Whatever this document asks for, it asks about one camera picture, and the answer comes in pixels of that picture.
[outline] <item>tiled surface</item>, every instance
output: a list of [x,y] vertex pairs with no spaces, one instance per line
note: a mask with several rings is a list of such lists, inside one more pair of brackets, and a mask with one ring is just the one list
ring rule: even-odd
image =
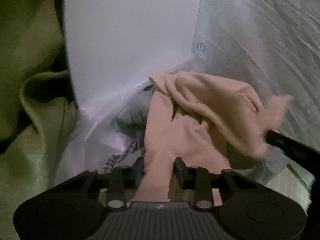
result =
[[307,210],[310,204],[308,191],[288,168],[269,181],[266,186],[298,202],[304,210]]

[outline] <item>striped cloth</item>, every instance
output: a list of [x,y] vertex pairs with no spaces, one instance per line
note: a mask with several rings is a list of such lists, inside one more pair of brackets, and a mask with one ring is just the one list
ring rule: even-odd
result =
[[127,149],[121,155],[112,155],[106,163],[103,165],[103,172],[109,173],[111,169],[121,161],[123,161],[129,154],[135,152],[137,150],[137,141],[133,139]]

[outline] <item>orange fabric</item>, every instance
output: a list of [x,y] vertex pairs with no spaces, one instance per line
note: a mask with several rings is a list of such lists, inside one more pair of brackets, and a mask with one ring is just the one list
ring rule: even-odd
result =
[[[290,96],[271,97],[264,107],[254,89],[243,82],[208,74],[156,74],[157,86],[145,135],[145,175],[133,201],[170,201],[173,162],[210,173],[230,169],[226,143],[243,155],[259,158],[268,152],[267,130],[277,130]],[[215,203],[221,204],[218,191]]]

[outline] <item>pink garment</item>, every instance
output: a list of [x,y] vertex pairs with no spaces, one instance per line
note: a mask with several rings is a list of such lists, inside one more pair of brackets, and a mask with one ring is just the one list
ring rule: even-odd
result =
[[[187,166],[221,173],[230,169],[227,142],[243,155],[263,156],[265,133],[278,129],[291,99],[273,96],[264,107],[247,83],[201,73],[161,73],[150,80],[157,91],[147,120],[145,175],[133,201],[170,201],[176,157]],[[218,191],[214,199],[221,204]]]

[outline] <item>green fabric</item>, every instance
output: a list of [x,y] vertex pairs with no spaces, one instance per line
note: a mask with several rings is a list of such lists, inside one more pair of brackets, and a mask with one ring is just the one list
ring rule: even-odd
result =
[[[0,155],[0,239],[16,240],[13,213],[50,186],[76,109],[52,97],[68,79],[48,71],[63,46],[53,0],[0,0],[0,15],[0,141],[14,139]],[[31,119],[23,131],[19,111]]]

